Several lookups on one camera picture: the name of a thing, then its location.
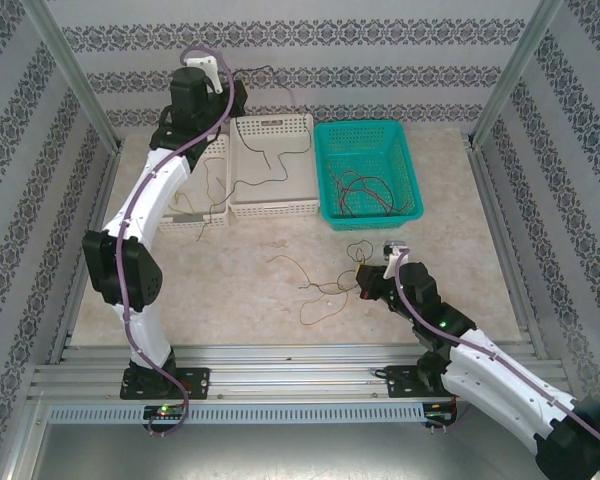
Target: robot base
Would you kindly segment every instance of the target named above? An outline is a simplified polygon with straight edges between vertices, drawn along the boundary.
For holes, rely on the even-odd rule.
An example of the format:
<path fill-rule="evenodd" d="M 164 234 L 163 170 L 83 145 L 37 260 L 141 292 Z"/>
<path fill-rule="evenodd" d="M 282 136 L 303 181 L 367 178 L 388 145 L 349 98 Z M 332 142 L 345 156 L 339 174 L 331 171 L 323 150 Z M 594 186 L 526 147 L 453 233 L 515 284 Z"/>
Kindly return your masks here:
<path fill-rule="evenodd" d="M 162 369 L 174 376 L 187 389 L 190 400 L 206 400 L 209 392 L 208 368 L 177 368 L 173 350 Z M 129 362 L 120 387 L 122 400 L 176 400 L 182 392 L 173 383 L 151 368 Z"/>

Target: metal extrusion bar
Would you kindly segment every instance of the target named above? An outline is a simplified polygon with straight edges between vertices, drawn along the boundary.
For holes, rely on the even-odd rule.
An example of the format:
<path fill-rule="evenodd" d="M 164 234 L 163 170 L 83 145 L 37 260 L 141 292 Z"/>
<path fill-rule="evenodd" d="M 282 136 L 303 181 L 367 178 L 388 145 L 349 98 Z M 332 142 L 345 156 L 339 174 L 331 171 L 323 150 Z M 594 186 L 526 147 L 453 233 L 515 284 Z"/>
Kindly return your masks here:
<path fill-rule="evenodd" d="M 493 127 L 502 107 L 509 98 L 509 94 L 518 83 L 529 59 L 533 56 L 533 51 L 538 47 L 538 43 L 540 43 L 547 27 L 562 4 L 562 0 L 540 1 L 478 118 L 473 136 L 479 144 L 483 144 L 487 139 L 491 127 Z"/>
<path fill-rule="evenodd" d="M 520 342 L 500 347 L 547 382 L 570 390 L 561 362 L 538 360 L 525 332 Z M 179 366 L 211 369 L 204 404 L 309 404 L 404 401 L 390 399 L 385 381 L 373 371 L 386 365 L 415 365 L 424 349 L 419 345 L 176 347 L 175 352 Z M 36 367 L 27 401 L 120 403 L 120 381 L 128 361 L 127 348 L 65 349 L 59 365 Z"/>
<path fill-rule="evenodd" d="M 57 405 L 52 407 L 49 423 L 53 425 L 129 425 L 143 421 L 142 405 Z M 185 424 L 195 425 L 295 425 L 325 423 L 392 423 L 424 422 L 420 402 L 384 405 L 373 403 L 339 404 L 196 404 L 192 405 Z M 176 420 L 161 420 L 173 424 Z"/>
<path fill-rule="evenodd" d="M 537 357 L 541 360 L 547 359 L 549 358 L 549 355 L 545 349 L 544 342 L 542 341 L 540 328 L 536 317 L 533 314 L 529 296 L 524 287 L 524 281 L 522 280 L 517 265 L 514 265 L 513 263 L 513 259 L 516 258 L 515 252 L 513 251 L 511 241 L 509 240 L 502 213 L 497 206 L 498 200 L 493 190 L 493 186 L 489 181 L 489 175 L 486 172 L 482 152 L 479 147 L 468 149 L 467 157 L 469 158 L 471 169 L 473 170 L 473 176 L 476 179 L 476 187 L 478 189 L 478 194 L 480 195 L 480 200 L 482 201 L 482 207 L 485 212 L 489 229 L 491 230 L 491 237 L 493 238 L 493 244 L 496 249 L 496 254 L 498 255 L 500 268 L 502 269 L 505 283 L 509 289 L 513 312 L 518 319 L 518 322 L 527 327 L 527 333 L 531 338 L 531 343 L 533 344 Z"/>
<path fill-rule="evenodd" d="M 80 68 L 67 39 L 53 18 L 47 2 L 45 0 L 23 0 L 22 6 L 62 70 L 69 86 L 75 92 L 80 105 L 84 108 L 107 150 L 109 153 L 116 153 L 120 140 L 91 88 L 89 80 Z"/>
<path fill-rule="evenodd" d="M 111 196 L 111 190 L 113 189 L 113 183 L 118 171 L 118 165 L 120 165 L 121 155 L 122 150 L 109 155 L 107 171 L 105 172 L 104 176 L 104 185 L 100 189 L 100 193 L 96 199 L 95 215 L 91 220 L 91 225 L 88 226 L 88 228 L 91 230 L 99 229 L 104 222 L 104 217 L 107 212 L 107 203 L 109 197 Z M 69 294 L 70 300 L 67 302 L 67 309 L 65 310 L 65 315 L 60 323 L 58 336 L 56 337 L 56 342 L 53 345 L 51 357 L 49 359 L 50 363 L 53 364 L 59 363 L 62 359 L 62 352 L 66 344 L 67 335 L 73 330 L 75 322 L 78 319 L 78 313 L 80 312 L 80 304 L 84 295 L 84 289 L 87 284 L 87 280 L 89 279 L 87 264 L 83 256 L 80 257 L 74 278 L 75 281 Z"/>

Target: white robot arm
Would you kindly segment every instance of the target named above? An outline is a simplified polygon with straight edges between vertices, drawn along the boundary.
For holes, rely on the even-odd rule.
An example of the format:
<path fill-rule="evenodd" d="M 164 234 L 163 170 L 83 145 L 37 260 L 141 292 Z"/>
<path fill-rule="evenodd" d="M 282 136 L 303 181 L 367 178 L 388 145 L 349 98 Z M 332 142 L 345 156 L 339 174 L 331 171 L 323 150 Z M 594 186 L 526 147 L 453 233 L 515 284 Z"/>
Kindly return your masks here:
<path fill-rule="evenodd" d="M 404 243 L 387 242 L 384 253 L 388 267 L 359 267 L 360 297 L 382 299 L 413 322 L 428 350 L 418 361 L 416 382 L 430 392 L 462 397 L 500 423 L 535 455 L 549 479 L 591 479 L 600 470 L 600 404 L 576 401 L 504 353 L 442 301 L 426 267 L 408 262 Z"/>
<path fill-rule="evenodd" d="M 104 227 L 104 230 L 109 235 L 113 237 L 118 236 L 124 213 L 127 211 L 133 194 L 142 183 L 144 177 L 152 175 L 151 171 L 169 153 L 171 152 L 164 148 L 158 148 L 149 153 L 142 174 L 129 194 L 127 201 Z M 137 213 L 129 221 L 129 226 L 124 234 L 125 240 L 135 237 L 140 244 L 146 247 L 147 252 L 151 251 L 153 237 L 155 236 L 160 219 L 169 204 L 169 200 L 173 198 L 173 195 L 187 178 L 189 178 L 189 165 L 184 156 L 174 157 L 155 173 L 155 178 L 142 192 L 134 208 L 134 211 Z M 117 303 L 112 305 L 112 307 L 120 317 L 120 320 L 122 320 L 122 305 Z M 171 345 L 162 331 L 158 305 L 151 303 L 141 311 L 132 309 L 130 328 L 135 342 L 144 354 L 156 365 L 164 365 L 171 353 Z M 141 367 L 150 368 L 133 348 L 131 349 L 131 361 Z"/>

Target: white cable clip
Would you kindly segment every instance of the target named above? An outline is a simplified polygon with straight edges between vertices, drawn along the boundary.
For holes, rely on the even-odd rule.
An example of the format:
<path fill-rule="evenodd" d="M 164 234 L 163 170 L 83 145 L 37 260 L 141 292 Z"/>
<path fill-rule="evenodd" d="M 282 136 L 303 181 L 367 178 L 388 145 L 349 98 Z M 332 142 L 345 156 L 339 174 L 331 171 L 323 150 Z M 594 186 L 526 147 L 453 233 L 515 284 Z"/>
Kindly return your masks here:
<path fill-rule="evenodd" d="M 400 266 L 404 265 L 409 261 L 409 247 L 405 242 L 395 241 L 395 240 L 387 240 L 383 245 L 384 259 L 388 261 L 387 268 L 384 271 L 383 278 L 388 280 L 393 278 L 394 273 L 396 271 L 396 263 L 398 263 L 398 258 L 400 255 L 406 250 L 407 255 L 402 258 L 402 262 Z"/>
<path fill-rule="evenodd" d="M 187 67 L 196 67 L 204 70 L 205 75 L 213 83 L 213 90 L 218 94 L 222 93 L 222 84 L 218 76 L 218 61 L 216 57 L 209 55 L 208 57 L 185 58 L 184 62 L 187 64 Z"/>

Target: white basket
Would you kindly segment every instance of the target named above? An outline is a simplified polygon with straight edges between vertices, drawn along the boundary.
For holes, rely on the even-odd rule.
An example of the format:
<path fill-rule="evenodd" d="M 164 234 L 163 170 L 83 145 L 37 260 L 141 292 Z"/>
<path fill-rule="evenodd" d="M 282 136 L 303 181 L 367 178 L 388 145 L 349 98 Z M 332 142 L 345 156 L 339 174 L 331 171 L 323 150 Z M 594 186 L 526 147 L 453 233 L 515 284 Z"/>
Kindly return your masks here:
<path fill-rule="evenodd" d="M 311 115 L 261 115 L 232 119 L 230 139 L 229 181 L 235 192 L 229 197 L 229 206 L 237 218 L 318 213 L 320 193 Z M 240 183 L 283 179 L 285 167 L 288 171 L 285 181 L 268 181 L 258 186 Z"/>
<path fill-rule="evenodd" d="M 227 163 L 229 159 L 229 137 L 219 135 L 218 139 L 210 144 L 200 156 L 196 167 L 186 182 L 178 189 L 178 193 L 185 194 L 193 204 L 193 215 L 175 211 L 172 207 L 177 207 L 183 212 L 190 212 L 191 207 L 184 196 L 179 198 L 178 203 L 172 198 L 169 207 L 165 210 L 160 220 L 160 230 L 169 232 L 174 230 L 200 229 L 205 224 L 205 228 L 226 227 L 229 225 L 229 207 L 224 202 L 214 207 L 212 214 L 209 215 L 209 207 L 215 203 L 222 202 L 228 195 L 229 188 Z M 207 196 L 207 178 L 209 180 L 209 193 L 213 202 Z"/>

